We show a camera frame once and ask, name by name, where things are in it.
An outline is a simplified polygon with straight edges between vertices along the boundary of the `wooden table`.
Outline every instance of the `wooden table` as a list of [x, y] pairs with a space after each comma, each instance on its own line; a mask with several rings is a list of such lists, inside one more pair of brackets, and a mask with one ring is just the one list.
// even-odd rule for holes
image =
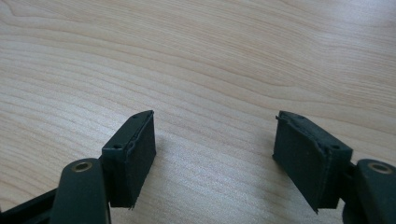
[[391, 0], [3, 0], [0, 74], [3, 211], [149, 109], [158, 154], [113, 223], [342, 223], [272, 160], [279, 110], [396, 165]]

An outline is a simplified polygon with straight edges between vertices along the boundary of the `black bracket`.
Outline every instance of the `black bracket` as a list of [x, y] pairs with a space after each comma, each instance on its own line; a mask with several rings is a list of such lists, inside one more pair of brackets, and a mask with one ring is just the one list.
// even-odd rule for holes
[[382, 161], [350, 162], [352, 148], [311, 120], [280, 111], [274, 160], [314, 209], [346, 202], [345, 223], [396, 223], [396, 169]]
[[98, 159], [64, 167], [59, 188], [4, 213], [0, 223], [111, 223], [112, 207], [134, 207], [156, 155], [154, 112], [131, 116]]

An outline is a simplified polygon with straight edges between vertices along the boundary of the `black plastic part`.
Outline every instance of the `black plastic part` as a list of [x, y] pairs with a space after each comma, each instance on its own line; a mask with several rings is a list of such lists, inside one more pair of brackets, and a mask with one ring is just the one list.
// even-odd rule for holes
[[44, 224], [50, 221], [50, 210], [55, 199], [56, 189], [0, 214], [1, 224]]
[[348, 210], [352, 210], [356, 216], [364, 216], [358, 191], [355, 184], [356, 165], [350, 163], [344, 173], [340, 175], [338, 188], [341, 199], [348, 205]]
[[156, 155], [154, 112], [131, 116], [102, 148], [112, 207], [134, 207]]
[[276, 118], [274, 160], [314, 211], [335, 208], [339, 176], [349, 165], [352, 149], [303, 116], [280, 111]]
[[99, 160], [84, 159], [64, 167], [49, 223], [111, 223]]
[[396, 168], [382, 161], [358, 161], [356, 188], [369, 223], [396, 223]]
[[357, 213], [355, 209], [347, 203], [343, 210], [343, 222], [344, 224], [369, 224], [364, 213]]

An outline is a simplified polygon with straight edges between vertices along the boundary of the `light wooden surface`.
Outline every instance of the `light wooden surface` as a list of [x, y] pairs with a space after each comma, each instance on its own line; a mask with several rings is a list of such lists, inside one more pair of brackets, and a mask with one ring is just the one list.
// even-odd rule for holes
[[0, 1], [0, 205], [153, 109], [158, 155], [113, 223], [342, 223], [271, 156], [278, 110], [396, 165], [396, 2]]

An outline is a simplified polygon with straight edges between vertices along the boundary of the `screw hole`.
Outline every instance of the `screw hole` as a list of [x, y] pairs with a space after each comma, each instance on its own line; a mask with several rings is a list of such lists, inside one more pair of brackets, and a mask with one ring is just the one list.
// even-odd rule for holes
[[79, 164], [74, 165], [72, 167], [72, 170], [76, 173], [79, 173], [79, 172], [87, 171], [87, 170], [91, 169], [91, 167], [92, 167], [92, 163], [90, 163], [88, 161], [83, 161], [83, 162], [80, 162]]
[[122, 148], [122, 144], [116, 144], [116, 145], [114, 145], [113, 146], [115, 149], [120, 149], [120, 148]]
[[387, 165], [378, 162], [370, 162], [369, 167], [383, 175], [390, 175], [393, 173], [393, 171]]

